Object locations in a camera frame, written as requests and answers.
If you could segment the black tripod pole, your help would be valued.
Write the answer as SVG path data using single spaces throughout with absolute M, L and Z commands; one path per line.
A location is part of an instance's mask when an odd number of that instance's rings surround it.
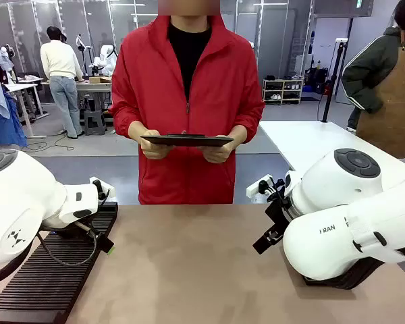
M 335 43 L 337 44 L 337 55 L 335 57 L 335 65 L 333 68 L 333 73 L 331 75 L 331 80 L 330 80 L 330 84 L 329 84 L 329 91 L 327 94 L 327 99 L 325 102 L 325 108 L 323 111 L 323 117 L 321 122 L 323 123 L 327 123 L 327 118 L 329 115 L 329 108 L 330 108 L 330 104 L 331 104 L 331 100 L 333 97 L 333 89 L 335 86 L 335 82 L 338 78 L 338 70 L 339 70 L 339 66 L 340 66 L 340 61 L 342 58 L 342 54 L 344 52 L 345 47 L 348 44 L 348 38 L 336 38 Z

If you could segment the small white background desk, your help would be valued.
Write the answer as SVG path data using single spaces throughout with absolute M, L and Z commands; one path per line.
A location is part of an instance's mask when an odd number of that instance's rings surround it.
M 36 84 L 33 83 L 17 83 L 17 84 L 6 84 L 5 87 L 7 88 L 7 91 L 9 94 L 16 95 L 16 98 L 18 100 L 18 103 L 20 104 L 21 111 L 23 114 L 23 118 L 26 124 L 26 129 L 27 133 L 25 137 L 27 139 L 45 139 L 45 135 L 35 135 L 31 126 L 30 118 L 27 112 L 27 108 L 25 103 L 28 103 L 29 108 L 33 110 L 34 113 L 36 113 L 36 106 L 38 107 L 39 110 L 39 116 L 37 117 L 36 115 L 34 116 L 34 120 L 37 121 L 38 119 L 42 119 L 45 117 L 50 116 L 49 113 L 45 113 L 43 111 L 43 107 L 41 105 L 40 99 L 38 97 L 38 92 L 36 89 Z M 28 90 L 32 89 L 34 93 L 34 102 L 36 105 L 30 100 Z

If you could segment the black equipment pile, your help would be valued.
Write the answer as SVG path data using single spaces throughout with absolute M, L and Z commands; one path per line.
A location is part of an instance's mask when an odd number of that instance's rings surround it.
M 325 92 L 329 69 L 327 67 L 310 67 L 304 73 L 304 92 L 322 95 Z

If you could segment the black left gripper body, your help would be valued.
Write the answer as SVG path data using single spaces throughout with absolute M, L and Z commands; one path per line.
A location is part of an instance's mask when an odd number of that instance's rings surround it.
M 60 220 L 54 220 L 49 222 L 49 230 L 66 240 L 92 240 L 95 236 L 102 236 L 102 233 L 94 227 L 92 221 L 93 218 L 82 218 L 76 222 L 65 224 Z

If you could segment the person's right hand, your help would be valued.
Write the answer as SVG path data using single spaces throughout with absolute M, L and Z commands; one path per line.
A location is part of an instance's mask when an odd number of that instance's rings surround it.
M 168 156 L 174 146 L 163 144 L 153 144 L 143 138 L 143 136 L 159 136 L 157 130 L 146 128 L 141 122 L 133 121 L 128 128 L 129 137 L 136 141 L 140 146 L 142 153 L 147 159 L 161 160 Z

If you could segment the right forearm in red sleeve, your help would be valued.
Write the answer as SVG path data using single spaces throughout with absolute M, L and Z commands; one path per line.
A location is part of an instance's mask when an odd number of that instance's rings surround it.
M 121 136 L 138 141 L 144 126 L 137 104 L 115 101 L 109 112 L 113 116 L 115 131 Z

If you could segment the person in white sweater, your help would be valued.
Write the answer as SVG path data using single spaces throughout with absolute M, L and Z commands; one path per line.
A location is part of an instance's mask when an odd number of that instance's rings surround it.
M 80 125 L 77 81 L 83 80 L 82 70 L 72 47 L 62 41 L 58 27 L 47 28 L 50 41 L 41 45 L 40 57 L 49 81 L 53 100 L 61 112 L 63 128 L 70 139 L 84 134 Z

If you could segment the black board tray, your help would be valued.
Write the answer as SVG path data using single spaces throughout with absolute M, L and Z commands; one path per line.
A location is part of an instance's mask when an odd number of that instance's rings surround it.
M 204 136 L 198 134 L 146 135 L 142 136 L 142 138 L 152 144 L 179 147 L 221 147 L 234 141 L 233 138 L 227 136 Z

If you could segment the dark wall screen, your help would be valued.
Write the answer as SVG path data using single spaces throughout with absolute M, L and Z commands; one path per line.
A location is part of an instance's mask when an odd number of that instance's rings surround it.
M 372 14 L 374 0 L 315 0 L 318 18 L 356 18 Z

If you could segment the white shoe shelf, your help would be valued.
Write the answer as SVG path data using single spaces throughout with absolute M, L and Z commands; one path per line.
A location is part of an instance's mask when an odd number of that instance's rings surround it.
M 303 79 L 263 80 L 262 98 L 268 105 L 299 104 L 301 102 Z

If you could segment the left forearm in red sleeve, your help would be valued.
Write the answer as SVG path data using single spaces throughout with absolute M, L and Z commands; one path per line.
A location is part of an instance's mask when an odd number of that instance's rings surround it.
M 241 126 L 246 130 L 246 136 L 242 143 L 250 142 L 254 138 L 264 107 L 265 104 L 261 99 L 252 100 L 240 105 L 235 119 L 235 126 Z

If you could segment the person in red jacket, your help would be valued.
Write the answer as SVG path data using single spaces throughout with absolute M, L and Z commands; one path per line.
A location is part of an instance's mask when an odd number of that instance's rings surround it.
M 262 100 L 254 51 L 225 27 L 220 0 L 159 0 L 155 20 L 122 41 L 111 94 L 112 105 L 136 103 L 142 124 L 160 135 L 227 136 L 240 105 Z M 232 203 L 236 150 L 215 164 L 198 148 L 174 146 L 154 160 L 138 145 L 139 202 Z

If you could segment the long white background desk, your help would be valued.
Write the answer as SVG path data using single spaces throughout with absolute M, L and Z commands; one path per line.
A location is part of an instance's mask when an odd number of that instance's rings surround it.
M 111 107 L 111 83 L 91 84 L 88 80 L 76 83 L 78 93 L 78 106 L 80 108 L 80 124 L 84 125 L 84 98 L 88 97 L 94 101 L 94 108 L 101 110 L 107 126 L 113 125 L 113 118 L 108 112 Z

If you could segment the grey step stool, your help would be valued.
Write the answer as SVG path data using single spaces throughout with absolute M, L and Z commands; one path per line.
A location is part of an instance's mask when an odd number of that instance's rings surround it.
M 85 134 L 90 135 L 99 135 L 102 136 L 107 131 L 107 126 L 105 124 L 105 118 L 102 111 L 84 111 L 84 126 Z

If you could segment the person's left hand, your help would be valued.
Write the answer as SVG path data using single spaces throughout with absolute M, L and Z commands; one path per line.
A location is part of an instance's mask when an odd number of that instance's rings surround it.
M 233 140 L 223 146 L 200 146 L 198 149 L 209 163 L 225 163 L 231 153 L 237 149 L 247 138 L 247 129 L 244 126 L 234 126 L 227 137 Z

